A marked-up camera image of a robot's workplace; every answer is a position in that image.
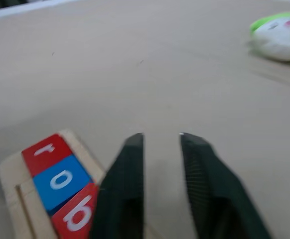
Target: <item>stuffed toy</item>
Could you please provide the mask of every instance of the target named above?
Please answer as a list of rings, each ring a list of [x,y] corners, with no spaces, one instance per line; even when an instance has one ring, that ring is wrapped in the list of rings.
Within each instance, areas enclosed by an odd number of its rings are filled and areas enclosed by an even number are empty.
[[[290,61],[290,12],[259,19],[250,26],[256,51],[278,61]]]

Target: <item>letter o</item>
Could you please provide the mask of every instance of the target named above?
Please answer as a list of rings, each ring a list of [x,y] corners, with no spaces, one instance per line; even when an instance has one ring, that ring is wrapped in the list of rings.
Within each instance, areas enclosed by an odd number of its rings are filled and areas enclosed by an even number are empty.
[[[62,183],[56,183],[56,180],[61,177],[66,176],[66,179]],[[55,175],[51,181],[50,181],[50,187],[54,190],[58,190],[61,188],[64,188],[66,185],[68,185],[73,179],[73,175],[70,171],[64,170],[60,172],[59,174]]]

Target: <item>beige tabletop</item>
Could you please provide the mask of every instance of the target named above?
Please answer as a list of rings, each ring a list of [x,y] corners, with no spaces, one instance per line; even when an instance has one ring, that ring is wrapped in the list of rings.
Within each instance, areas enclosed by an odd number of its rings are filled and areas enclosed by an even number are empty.
[[[70,128],[104,167],[145,133],[146,218],[193,239],[178,134],[212,142],[290,239],[290,64],[250,50],[271,0],[81,0],[0,17],[0,162]],[[11,224],[0,190],[0,238]]]

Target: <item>green plush top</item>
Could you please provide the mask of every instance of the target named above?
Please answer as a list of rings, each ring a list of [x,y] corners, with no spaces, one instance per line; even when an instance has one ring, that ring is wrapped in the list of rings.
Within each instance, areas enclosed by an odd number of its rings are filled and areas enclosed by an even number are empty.
[[[250,33],[253,34],[255,32],[255,30],[257,30],[263,24],[265,24],[271,20],[275,20],[277,18],[280,18],[280,17],[290,17],[290,12],[282,12],[282,13],[278,13],[275,15],[260,18],[259,20],[255,21],[253,24],[250,25]]]

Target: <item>blue letter block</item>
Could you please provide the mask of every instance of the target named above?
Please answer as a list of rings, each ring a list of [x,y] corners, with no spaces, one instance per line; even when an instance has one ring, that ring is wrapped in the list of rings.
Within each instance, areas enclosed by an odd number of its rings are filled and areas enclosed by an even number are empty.
[[[89,182],[93,182],[74,155],[38,174],[33,181],[51,216]]]

